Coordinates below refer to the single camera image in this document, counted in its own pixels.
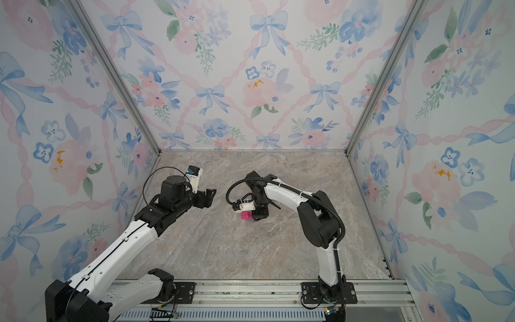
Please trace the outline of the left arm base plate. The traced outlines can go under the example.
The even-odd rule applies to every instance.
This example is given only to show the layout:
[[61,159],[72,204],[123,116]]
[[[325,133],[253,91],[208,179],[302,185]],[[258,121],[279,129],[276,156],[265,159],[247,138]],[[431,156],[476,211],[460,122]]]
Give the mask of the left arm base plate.
[[143,304],[192,304],[196,285],[194,282],[174,282],[169,293],[147,300]]

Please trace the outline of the pink 2x2 lego brick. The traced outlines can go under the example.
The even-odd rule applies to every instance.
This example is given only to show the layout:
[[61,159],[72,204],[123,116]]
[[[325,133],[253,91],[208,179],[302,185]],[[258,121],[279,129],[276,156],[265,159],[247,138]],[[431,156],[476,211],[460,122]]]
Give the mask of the pink 2x2 lego brick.
[[250,212],[250,211],[243,211],[240,213],[240,216],[241,216],[242,220],[254,222],[252,212]]

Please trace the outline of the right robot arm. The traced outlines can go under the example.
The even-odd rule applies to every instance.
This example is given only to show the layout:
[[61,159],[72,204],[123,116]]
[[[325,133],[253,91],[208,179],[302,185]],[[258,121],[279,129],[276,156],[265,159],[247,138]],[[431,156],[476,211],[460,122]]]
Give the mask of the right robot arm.
[[235,209],[254,221],[268,218],[270,205],[284,205],[297,212],[304,237],[317,251],[321,294],[330,303],[345,303],[345,279],[337,255],[344,226],[327,194],[306,192],[274,175],[261,177],[255,171],[247,174],[245,183],[251,190],[250,196],[245,196]]

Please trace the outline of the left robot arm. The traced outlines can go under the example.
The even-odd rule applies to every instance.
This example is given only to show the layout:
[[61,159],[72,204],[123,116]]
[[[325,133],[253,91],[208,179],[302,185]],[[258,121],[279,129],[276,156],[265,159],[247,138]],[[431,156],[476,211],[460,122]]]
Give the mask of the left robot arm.
[[148,300],[172,302],[179,293],[174,276],[159,268],[114,290],[110,286],[142,250],[189,209],[212,206],[216,190],[198,190],[199,181],[194,174],[169,176],[160,194],[100,256],[66,281],[56,280],[46,289],[46,320],[115,321]]

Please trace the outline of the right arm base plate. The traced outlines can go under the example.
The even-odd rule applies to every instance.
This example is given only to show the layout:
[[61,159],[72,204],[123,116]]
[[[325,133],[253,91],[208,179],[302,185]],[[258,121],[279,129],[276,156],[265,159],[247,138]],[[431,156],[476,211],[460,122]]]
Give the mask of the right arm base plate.
[[336,302],[348,304],[357,304],[358,298],[354,285],[344,282],[341,289],[340,285],[332,287],[327,286],[320,281],[303,282],[301,285],[301,300],[306,305],[330,304]]

